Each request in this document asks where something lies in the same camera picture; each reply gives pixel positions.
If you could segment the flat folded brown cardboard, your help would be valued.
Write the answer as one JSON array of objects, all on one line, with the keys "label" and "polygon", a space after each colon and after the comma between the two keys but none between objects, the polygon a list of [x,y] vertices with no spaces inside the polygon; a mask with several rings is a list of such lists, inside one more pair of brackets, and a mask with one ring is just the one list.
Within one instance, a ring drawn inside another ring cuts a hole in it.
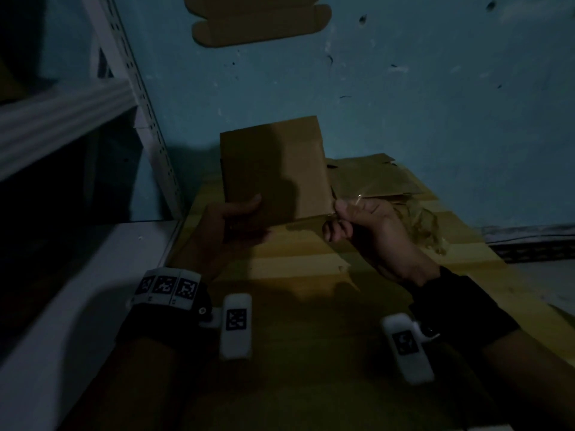
[{"label": "flat folded brown cardboard", "polygon": [[381,198],[421,194],[420,187],[394,159],[384,153],[345,159],[326,159],[336,199]]}]

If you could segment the small brown cardboard box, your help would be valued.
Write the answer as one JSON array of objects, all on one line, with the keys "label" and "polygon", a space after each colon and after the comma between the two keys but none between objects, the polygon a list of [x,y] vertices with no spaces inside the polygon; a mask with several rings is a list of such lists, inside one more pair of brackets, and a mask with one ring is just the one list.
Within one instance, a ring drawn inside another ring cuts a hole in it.
[{"label": "small brown cardboard box", "polygon": [[220,166],[227,203],[261,195],[259,207],[231,222],[255,231],[334,213],[317,116],[220,133]]}]

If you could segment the person's right forearm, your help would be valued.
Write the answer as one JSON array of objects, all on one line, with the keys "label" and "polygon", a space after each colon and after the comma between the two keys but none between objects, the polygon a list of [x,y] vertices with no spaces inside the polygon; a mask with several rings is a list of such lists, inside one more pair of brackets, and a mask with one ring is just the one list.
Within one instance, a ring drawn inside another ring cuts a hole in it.
[{"label": "person's right forearm", "polygon": [[487,368],[561,431],[575,431],[575,367],[515,330],[480,350]]}]

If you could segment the clear tape strip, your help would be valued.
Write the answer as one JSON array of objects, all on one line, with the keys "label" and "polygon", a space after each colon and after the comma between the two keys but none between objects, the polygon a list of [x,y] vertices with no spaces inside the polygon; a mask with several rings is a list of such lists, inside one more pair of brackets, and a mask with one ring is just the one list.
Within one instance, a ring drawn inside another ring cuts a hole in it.
[{"label": "clear tape strip", "polygon": [[450,245],[443,237],[438,217],[411,194],[370,198],[362,195],[349,195],[342,197],[342,199],[355,205],[358,205],[363,199],[389,202],[413,243],[440,256],[445,256],[448,253]]}]

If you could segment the large flat cardboard sheet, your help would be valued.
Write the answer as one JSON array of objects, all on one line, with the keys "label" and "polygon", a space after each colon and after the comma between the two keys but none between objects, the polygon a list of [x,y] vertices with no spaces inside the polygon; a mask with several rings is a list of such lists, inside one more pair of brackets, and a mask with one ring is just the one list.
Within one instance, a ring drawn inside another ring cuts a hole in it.
[{"label": "large flat cardboard sheet", "polygon": [[246,292],[252,355],[215,353],[186,401],[177,431],[564,430],[523,406],[443,342],[426,345],[435,380],[403,379],[379,320],[409,313],[411,296],[347,241],[329,245],[321,219],[275,227],[209,287],[214,305]]}]

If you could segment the white perforated shelf post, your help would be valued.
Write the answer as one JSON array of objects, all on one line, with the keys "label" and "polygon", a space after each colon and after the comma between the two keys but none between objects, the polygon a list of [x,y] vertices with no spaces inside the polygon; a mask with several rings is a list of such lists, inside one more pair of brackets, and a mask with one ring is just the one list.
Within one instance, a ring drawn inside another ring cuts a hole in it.
[{"label": "white perforated shelf post", "polygon": [[139,136],[163,199],[174,219],[184,217],[184,199],[167,146],[134,59],[114,0],[82,0],[99,47],[115,79],[129,83],[136,103],[134,129]]}]

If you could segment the dark striped mat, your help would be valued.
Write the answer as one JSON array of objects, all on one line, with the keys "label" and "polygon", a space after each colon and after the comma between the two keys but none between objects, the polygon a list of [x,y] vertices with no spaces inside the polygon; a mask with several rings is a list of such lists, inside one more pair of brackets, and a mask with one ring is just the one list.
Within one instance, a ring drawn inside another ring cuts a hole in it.
[{"label": "dark striped mat", "polygon": [[485,243],[507,264],[575,260],[575,223],[478,228]]}]

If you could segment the person's left hand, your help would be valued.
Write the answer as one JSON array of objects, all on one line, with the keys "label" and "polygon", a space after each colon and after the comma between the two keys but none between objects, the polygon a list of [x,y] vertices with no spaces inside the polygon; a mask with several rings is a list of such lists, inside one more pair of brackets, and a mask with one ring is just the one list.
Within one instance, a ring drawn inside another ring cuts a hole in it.
[{"label": "person's left hand", "polygon": [[197,273],[205,283],[214,281],[242,252],[264,243],[268,229],[233,231],[223,218],[224,203],[208,204],[189,239],[173,255],[168,266]]}]

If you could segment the person's right hand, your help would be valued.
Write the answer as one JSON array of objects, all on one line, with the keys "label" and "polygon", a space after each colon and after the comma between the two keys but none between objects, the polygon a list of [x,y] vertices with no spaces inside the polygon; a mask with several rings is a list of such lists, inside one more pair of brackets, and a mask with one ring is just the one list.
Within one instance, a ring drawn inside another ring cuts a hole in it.
[{"label": "person's right hand", "polygon": [[380,275],[407,289],[439,277],[440,266],[413,244],[392,205],[365,201],[371,204],[373,221],[345,221],[336,214],[323,224],[324,240],[348,240]]}]

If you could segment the unfolded cardboard box blank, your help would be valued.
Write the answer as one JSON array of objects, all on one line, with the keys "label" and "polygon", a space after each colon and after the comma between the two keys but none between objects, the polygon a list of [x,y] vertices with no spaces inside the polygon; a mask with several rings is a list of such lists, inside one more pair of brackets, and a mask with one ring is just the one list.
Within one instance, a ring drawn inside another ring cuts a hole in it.
[{"label": "unfolded cardboard box blank", "polygon": [[207,48],[258,43],[325,29],[332,9],[319,0],[184,0],[198,17],[193,39]]}]

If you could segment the person's left forearm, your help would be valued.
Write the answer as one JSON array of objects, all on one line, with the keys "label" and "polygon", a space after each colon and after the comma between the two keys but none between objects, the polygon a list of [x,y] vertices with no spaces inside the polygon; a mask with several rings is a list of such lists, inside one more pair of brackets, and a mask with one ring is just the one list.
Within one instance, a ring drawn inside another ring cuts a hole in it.
[{"label": "person's left forearm", "polygon": [[147,337],[118,343],[57,431],[172,431],[218,342],[200,329],[185,351]]}]

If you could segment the black wristband with marker tags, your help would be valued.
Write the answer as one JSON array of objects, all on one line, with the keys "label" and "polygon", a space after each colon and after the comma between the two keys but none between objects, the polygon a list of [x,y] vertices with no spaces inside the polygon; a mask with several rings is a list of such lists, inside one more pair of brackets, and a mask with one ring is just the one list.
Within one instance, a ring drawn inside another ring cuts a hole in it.
[{"label": "black wristband with marker tags", "polygon": [[188,353],[198,342],[200,323],[212,320],[212,309],[200,274],[179,268],[151,269],[135,289],[115,341],[146,338]]}]

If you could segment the plain black wristband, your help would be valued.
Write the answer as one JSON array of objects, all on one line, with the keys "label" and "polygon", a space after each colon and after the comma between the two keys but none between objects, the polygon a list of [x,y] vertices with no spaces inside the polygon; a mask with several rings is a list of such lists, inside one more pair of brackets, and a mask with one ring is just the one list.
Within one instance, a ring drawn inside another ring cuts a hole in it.
[{"label": "plain black wristband", "polygon": [[469,276],[440,267],[439,277],[411,289],[411,311],[456,350],[478,352],[520,325]]}]

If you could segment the white ribbed shelf board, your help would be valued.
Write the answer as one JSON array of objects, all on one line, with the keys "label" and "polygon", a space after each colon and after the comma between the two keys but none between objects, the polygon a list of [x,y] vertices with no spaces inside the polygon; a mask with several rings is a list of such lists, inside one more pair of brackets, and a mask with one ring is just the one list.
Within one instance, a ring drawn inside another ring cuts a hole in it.
[{"label": "white ribbed shelf board", "polygon": [[0,181],[136,106],[126,79],[61,82],[0,106]]}]

